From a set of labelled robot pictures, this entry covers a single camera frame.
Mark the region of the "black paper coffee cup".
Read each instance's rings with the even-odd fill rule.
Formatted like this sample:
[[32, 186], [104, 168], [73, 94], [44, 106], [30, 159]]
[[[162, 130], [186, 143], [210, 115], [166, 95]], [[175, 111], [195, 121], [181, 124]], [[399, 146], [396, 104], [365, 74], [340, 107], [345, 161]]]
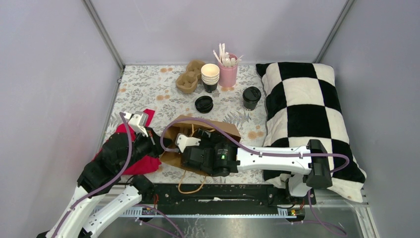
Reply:
[[243, 106], [248, 111], [253, 111], [258, 101], [261, 99], [262, 93], [261, 91], [255, 87], [251, 86], [244, 90], [242, 97], [243, 97]]

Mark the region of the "brown paper bag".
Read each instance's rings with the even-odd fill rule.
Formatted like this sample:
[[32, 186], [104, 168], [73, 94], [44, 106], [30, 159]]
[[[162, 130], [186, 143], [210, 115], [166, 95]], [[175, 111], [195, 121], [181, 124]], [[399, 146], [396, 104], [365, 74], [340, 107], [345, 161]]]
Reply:
[[[206, 142], [221, 142], [228, 140], [228, 138], [226, 138], [224, 135], [222, 135], [222, 133], [218, 132], [212, 126], [208, 125], [208, 123], [214, 124], [222, 131], [226, 132], [234, 140], [240, 142], [241, 136], [237, 127], [233, 124], [206, 120], [202, 118], [191, 118], [184, 115], [177, 117], [176, 120], [167, 125], [161, 135], [164, 139], [172, 140], [172, 143], [167, 146], [169, 149], [176, 148], [176, 137], [180, 133], [188, 137], [201, 139], [202, 141]], [[160, 161], [163, 164], [169, 165], [171, 168], [179, 168], [204, 176], [205, 178], [211, 177], [210, 174], [201, 171], [199, 167], [193, 168], [191, 166], [183, 165], [181, 152], [164, 152], [160, 157]]]

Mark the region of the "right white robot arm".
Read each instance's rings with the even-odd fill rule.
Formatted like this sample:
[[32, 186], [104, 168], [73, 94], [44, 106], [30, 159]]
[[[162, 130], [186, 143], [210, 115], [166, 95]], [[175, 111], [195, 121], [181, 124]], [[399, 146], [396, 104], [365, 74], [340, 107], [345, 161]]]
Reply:
[[297, 204], [309, 190], [333, 185], [328, 155], [319, 140], [291, 148], [249, 147], [238, 142], [205, 143], [202, 138], [178, 134], [175, 145], [182, 154], [181, 166], [206, 176], [226, 177], [249, 170], [290, 172], [284, 198]]

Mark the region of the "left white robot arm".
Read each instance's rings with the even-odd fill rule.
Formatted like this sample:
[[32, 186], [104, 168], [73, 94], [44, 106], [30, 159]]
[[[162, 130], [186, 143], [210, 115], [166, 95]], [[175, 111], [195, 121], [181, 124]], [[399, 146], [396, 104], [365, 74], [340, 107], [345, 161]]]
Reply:
[[147, 157], [158, 160], [163, 153], [160, 137], [152, 128], [147, 135], [125, 130], [120, 125], [103, 144], [99, 153], [83, 169], [73, 196], [60, 220], [40, 238], [97, 238], [104, 229], [129, 207], [147, 204], [154, 196], [154, 185], [143, 173], [134, 176], [123, 192], [100, 211], [93, 209], [121, 180], [122, 173], [132, 165], [145, 168]]

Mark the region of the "black cup lid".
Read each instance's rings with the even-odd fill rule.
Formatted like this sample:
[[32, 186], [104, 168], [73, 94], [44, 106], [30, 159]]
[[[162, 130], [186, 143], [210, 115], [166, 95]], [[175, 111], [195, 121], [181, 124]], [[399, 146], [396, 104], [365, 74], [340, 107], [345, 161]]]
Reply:
[[246, 102], [258, 102], [261, 99], [262, 93], [259, 88], [251, 86], [244, 90], [242, 96]]

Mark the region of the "stack of black lids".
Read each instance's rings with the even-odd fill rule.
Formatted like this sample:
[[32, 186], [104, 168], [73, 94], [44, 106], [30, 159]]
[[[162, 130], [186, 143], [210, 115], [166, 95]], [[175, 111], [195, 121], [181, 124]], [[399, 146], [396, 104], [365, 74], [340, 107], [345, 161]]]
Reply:
[[213, 109], [213, 99], [210, 96], [201, 96], [195, 101], [195, 108], [202, 114], [209, 113]]

